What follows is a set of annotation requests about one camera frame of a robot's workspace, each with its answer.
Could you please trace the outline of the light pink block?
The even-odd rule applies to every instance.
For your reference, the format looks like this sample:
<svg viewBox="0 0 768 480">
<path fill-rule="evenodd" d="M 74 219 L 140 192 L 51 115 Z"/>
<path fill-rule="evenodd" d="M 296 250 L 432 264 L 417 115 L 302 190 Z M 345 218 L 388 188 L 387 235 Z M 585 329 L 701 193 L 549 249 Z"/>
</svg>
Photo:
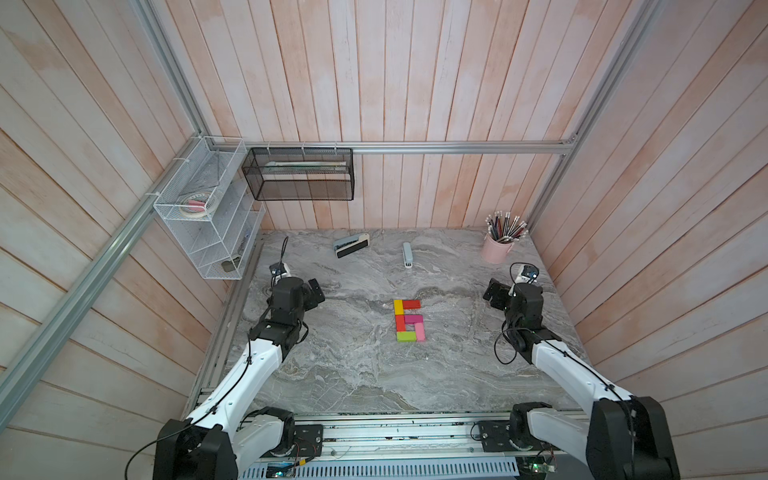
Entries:
<svg viewBox="0 0 768 480">
<path fill-rule="evenodd" d="M 424 323 L 423 322 L 416 323 L 414 325 L 414 330 L 415 330 L 415 333 L 416 333 L 417 341 L 418 342 L 425 342 L 426 341 L 426 334 L 425 334 Z"/>
</svg>

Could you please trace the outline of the magenta block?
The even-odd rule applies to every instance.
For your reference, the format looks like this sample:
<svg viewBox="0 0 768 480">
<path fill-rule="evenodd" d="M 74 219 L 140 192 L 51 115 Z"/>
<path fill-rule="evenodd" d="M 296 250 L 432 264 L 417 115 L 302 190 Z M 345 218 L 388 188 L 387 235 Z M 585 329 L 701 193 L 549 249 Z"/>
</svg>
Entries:
<svg viewBox="0 0 768 480">
<path fill-rule="evenodd" d="M 416 325 L 423 323 L 423 316 L 416 314 L 409 314 L 404 316 L 405 323 L 407 325 Z"/>
</svg>

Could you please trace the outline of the lime green block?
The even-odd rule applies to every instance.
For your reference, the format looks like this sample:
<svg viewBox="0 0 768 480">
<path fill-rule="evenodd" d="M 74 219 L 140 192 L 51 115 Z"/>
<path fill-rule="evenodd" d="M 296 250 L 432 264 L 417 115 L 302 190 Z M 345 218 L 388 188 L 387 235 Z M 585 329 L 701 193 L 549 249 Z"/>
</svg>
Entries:
<svg viewBox="0 0 768 480">
<path fill-rule="evenodd" d="M 400 343 L 417 342 L 418 337 L 414 331 L 397 331 L 397 341 Z"/>
</svg>

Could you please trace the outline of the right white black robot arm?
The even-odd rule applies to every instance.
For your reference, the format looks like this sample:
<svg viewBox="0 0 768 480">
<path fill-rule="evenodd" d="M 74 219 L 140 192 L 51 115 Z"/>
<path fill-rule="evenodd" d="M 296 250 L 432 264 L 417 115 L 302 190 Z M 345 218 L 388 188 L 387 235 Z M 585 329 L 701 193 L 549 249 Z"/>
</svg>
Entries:
<svg viewBox="0 0 768 480">
<path fill-rule="evenodd" d="M 680 478 L 661 404 L 617 386 L 546 328 L 539 285 L 491 280 L 483 298 L 505 316 L 501 339 L 555 380 L 587 416 L 576 420 L 544 402 L 516 404 L 508 422 L 480 424 L 485 451 L 555 447 L 586 465 L 596 479 Z"/>
</svg>

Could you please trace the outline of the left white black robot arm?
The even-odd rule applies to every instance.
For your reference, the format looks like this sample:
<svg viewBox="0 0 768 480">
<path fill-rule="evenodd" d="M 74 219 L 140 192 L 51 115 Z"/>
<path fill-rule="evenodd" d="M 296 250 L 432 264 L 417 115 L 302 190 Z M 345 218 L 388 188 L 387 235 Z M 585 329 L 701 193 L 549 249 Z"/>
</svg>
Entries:
<svg viewBox="0 0 768 480">
<path fill-rule="evenodd" d="M 184 420 L 170 420 L 160 430 L 154 479 L 237 479 L 256 458 L 293 450 L 293 414 L 286 410 L 263 408 L 249 426 L 240 424 L 266 380 L 306 339 L 305 313 L 324 301 L 315 279 L 275 281 L 236 364 Z"/>
</svg>

